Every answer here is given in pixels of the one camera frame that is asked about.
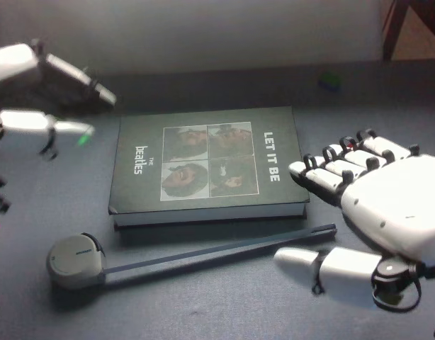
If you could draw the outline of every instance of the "four-photo grid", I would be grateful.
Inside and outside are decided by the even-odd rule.
[[[161,200],[258,193],[250,122],[164,128]]]

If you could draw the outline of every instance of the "gray tabletop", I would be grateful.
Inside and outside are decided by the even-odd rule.
[[[340,92],[317,87],[326,69],[341,76]],[[76,293],[51,286],[45,257],[56,240],[80,232],[99,239],[113,266],[331,222],[339,229],[335,242],[308,247],[368,250],[339,209],[313,195],[306,220],[114,231],[107,205],[118,116],[291,104],[303,152],[319,153],[343,135],[372,127],[435,154],[435,62],[109,76],[103,82],[120,104],[112,114],[83,117],[97,131],[89,145],[61,150],[48,163],[18,154],[0,158],[8,180],[1,192],[13,203],[0,217],[0,340],[432,339],[435,280],[423,283],[415,311],[398,315],[313,297],[274,266],[275,249],[115,274],[105,287]]]

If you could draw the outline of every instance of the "tape measure strip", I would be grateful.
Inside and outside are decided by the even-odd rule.
[[[294,241],[299,239],[307,239],[309,237],[315,237],[319,235],[329,234],[330,236],[334,236],[337,232],[336,225],[330,224],[330,225],[322,225],[319,227],[313,227],[313,228],[306,228],[302,230],[296,230],[294,232],[286,232],[283,234],[276,234],[273,236],[268,237],[260,237],[258,239],[248,239],[246,241],[236,242],[232,244],[224,244],[222,246],[214,246],[207,249],[201,249],[201,250],[195,250],[195,251],[189,251],[182,254],[177,255],[171,255],[162,257],[160,259],[153,259],[153,260],[147,260],[147,261],[141,261],[136,262],[132,264],[125,264],[123,266],[117,266],[113,268],[106,268],[104,269],[105,274],[110,273],[117,273],[119,271],[129,271],[130,269],[136,269],[136,268],[142,268],[147,266],[153,266],[155,264],[163,264],[170,261],[176,261],[181,259],[187,259],[190,257],[200,256],[200,255],[206,255],[206,254],[212,254],[219,251],[228,251],[232,249],[238,249],[242,247],[249,247],[258,245],[257,248],[263,248],[263,247],[269,247],[274,244],[288,242],[288,241]]]

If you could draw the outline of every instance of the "book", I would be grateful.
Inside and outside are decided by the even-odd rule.
[[[290,107],[126,116],[109,214],[117,227],[303,215]]]

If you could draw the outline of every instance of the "robotic hand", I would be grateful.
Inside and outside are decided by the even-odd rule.
[[[115,95],[82,70],[52,54],[43,44],[17,44],[0,48],[0,106],[7,96],[27,92],[57,106],[111,109]],[[0,154],[39,154],[51,160],[58,149],[84,144],[94,133],[91,125],[58,120],[39,110],[0,108]],[[0,188],[5,182],[0,179]],[[9,202],[0,196],[0,213]]]
[[[325,147],[322,156],[306,154],[289,170],[300,186],[340,207],[350,228],[378,254],[281,248],[274,260],[316,295],[409,312],[421,298],[419,278],[435,278],[435,157],[373,130],[356,136]],[[402,305],[400,293],[412,283],[417,299]]]

